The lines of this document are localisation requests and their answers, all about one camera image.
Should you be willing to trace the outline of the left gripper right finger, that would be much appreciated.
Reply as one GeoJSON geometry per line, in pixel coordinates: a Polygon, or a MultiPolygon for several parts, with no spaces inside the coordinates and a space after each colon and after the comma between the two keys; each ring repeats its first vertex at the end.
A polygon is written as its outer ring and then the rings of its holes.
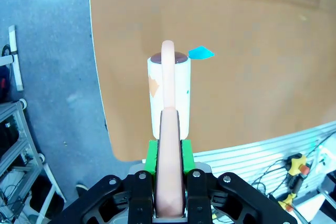
{"type": "Polygon", "coordinates": [[[233,223],[297,223],[295,217],[241,179],[225,172],[215,177],[196,166],[190,140],[181,141],[188,223],[213,223],[212,210],[233,223]]]}

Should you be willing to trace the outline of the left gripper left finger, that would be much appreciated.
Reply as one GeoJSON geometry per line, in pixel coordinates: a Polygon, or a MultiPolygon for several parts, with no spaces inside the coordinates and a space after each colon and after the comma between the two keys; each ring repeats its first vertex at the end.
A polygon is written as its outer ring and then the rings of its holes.
{"type": "Polygon", "coordinates": [[[152,223],[157,154],[158,141],[149,141],[144,164],[125,179],[105,176],[51,223],[152,223]]]}

